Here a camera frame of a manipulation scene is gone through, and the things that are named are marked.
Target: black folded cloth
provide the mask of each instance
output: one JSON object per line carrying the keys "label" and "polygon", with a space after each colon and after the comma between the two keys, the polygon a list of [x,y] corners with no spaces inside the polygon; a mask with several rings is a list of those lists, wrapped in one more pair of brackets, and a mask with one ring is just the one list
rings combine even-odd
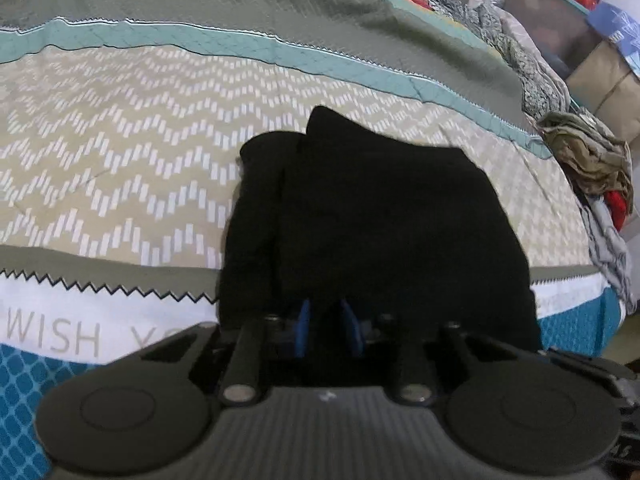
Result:
{"label": "black folded cloth", "polygon": [[346,298],[417,333],[447,321],[541,347],[529,266],[489,179],[458,148],[416,146],[316,107],[306,135],[241,149],[220,321]]}

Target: patterned bedsheet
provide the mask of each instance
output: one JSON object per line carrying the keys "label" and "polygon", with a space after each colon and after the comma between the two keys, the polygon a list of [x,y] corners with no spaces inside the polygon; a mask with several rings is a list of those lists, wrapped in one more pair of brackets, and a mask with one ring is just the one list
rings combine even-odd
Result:
{"label": "patterned bedsheet", "polygon": [[420,2],[0,0],[0,16],[0,478],[46,472],[31,419],[48,388],[216,319],[240,146],[303,131],[317,104],[484,169],[546,344],[579,305],[600,323],[572,321],[588,351],[620,320],[517,76]]}

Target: chevron pattern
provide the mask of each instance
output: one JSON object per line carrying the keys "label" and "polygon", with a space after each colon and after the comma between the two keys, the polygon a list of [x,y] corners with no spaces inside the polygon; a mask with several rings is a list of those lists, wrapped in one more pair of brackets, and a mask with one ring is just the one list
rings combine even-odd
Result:
{"label": "chevron pattern", "polygon": [[317,104],[409,142],[461,146],[494,184],[532,266],[590,263],[554,160],[443,106],[174,46],[47,47],[0,66],[0,242],[219,269],[242,143],[303,131]]}

